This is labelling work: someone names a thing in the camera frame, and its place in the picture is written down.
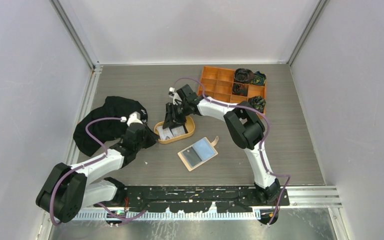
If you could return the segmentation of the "silver credit card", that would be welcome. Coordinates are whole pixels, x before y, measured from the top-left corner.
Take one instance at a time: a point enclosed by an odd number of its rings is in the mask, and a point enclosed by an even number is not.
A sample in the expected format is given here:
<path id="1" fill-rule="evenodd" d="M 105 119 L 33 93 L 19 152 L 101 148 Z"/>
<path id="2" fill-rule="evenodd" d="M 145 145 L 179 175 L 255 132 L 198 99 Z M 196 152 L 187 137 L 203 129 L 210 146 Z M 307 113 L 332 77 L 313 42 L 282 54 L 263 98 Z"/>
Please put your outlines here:
<path id="1" fill-rule="evenodd" d="M 162 141 L 167 141 L 174 138 L 174 135 L 171 132 L 170 128 L 163 128 L 163 126 L 160 125 L 156 129 Z"/>

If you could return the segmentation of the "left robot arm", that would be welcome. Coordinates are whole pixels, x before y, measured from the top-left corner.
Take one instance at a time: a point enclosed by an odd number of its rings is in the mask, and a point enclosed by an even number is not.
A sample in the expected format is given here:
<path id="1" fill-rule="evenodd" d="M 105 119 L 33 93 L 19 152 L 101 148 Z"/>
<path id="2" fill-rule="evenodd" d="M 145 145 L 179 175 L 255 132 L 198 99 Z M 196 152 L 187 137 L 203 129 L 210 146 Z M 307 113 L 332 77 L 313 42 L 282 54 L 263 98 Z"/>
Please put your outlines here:
<path id="1" fill-rule="evenodd" d="M 74 165 L 55 165 L 35 204 L 62 223 L 71 221 L 84 207 L 123 205 L 125 185 L 105 175 L 127 166 L 140 150 L 155 145 L 158 139 L 147 125 L 132 123 L 120 141 L 101 155 Z"/>

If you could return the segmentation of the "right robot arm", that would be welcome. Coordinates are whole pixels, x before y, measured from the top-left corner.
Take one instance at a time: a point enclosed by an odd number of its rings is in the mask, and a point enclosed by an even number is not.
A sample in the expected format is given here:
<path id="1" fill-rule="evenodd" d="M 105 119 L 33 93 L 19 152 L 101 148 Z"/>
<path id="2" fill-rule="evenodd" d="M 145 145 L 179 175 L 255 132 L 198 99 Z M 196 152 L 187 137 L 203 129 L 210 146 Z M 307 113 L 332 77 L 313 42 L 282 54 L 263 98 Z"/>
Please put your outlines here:
<path id="1" fill-rule="evenodd" d="M 258 201 L 268 206 L 276 200 L 281 185 L 272 172 L 265 151 L 266 126 L 262 123 L 259 112 L 245 100 L 228 103 L 205 94 L 197 95 L 187 84 L 179 89 L 171 87 L 168 94 L 173 101 L 166 104 L 164 127 L 177 127 L 186 122 L 188 115 L 223 121 L 234 144 L 244 150 L 249 160 Z"/>

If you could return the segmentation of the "beige leather card holder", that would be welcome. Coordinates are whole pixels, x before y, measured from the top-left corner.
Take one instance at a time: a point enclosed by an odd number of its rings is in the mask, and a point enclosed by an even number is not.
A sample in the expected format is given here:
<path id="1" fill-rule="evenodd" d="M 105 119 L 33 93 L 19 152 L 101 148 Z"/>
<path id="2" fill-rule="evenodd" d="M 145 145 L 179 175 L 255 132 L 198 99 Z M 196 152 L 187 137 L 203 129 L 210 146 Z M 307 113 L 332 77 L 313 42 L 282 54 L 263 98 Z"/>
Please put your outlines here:
<path id="1" fill-rule="evenodd" d="M 219 140 L 218 136 L 216 136 L 213 141 L 209 141 L 207 137 L 204 137 L 204 138 L 196 141 L 192 145 L 188 146 L 187 148 L 178 152 L 179 158 L 184 163 L 184 165 L 186 166 L 186 168 L 189 172 L 191 172 L 192 170 L 196 169 L 197 167 L 201 166 L 202 164 L 204 164 L 208 160 L 210 160 L 213 157 L 215 157 L 216 155 L 218 155 L 218 152 L 215 149 L 215 146 L 218 143 L 218 140 Z M 198 165 L 196 165 L 194 167 L 191 167 L 188 164 L 188 162 L 186 161 L 186 159 L 184 158 L 184 156 L 182 154 L 185 150 L 191 149 L 191 148 L 193 148 L 197 152 L 197 154 L 199 155 L 199 157 L 202 160 L 201 163 L 199 163 Z"/>

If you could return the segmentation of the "yellow oval tray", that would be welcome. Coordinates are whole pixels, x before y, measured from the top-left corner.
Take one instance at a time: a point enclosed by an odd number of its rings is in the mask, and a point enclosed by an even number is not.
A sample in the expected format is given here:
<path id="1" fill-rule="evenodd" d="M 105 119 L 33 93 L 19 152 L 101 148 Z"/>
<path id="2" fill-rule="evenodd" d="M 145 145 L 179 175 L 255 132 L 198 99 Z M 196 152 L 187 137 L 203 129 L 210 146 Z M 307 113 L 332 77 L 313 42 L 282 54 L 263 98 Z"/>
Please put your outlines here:
<path id="1" fill-rule="evenodd" d="M 175 141 L 188 138 L 194 134 L 195 123 L 192 117 L 186 117 L 186 123 L 182 126 L 173 128 L 163 128 L 163 122 L 159 122 L 154 127 L 154 132 L 159 136 L 161 144 L 169 144 Z"/>

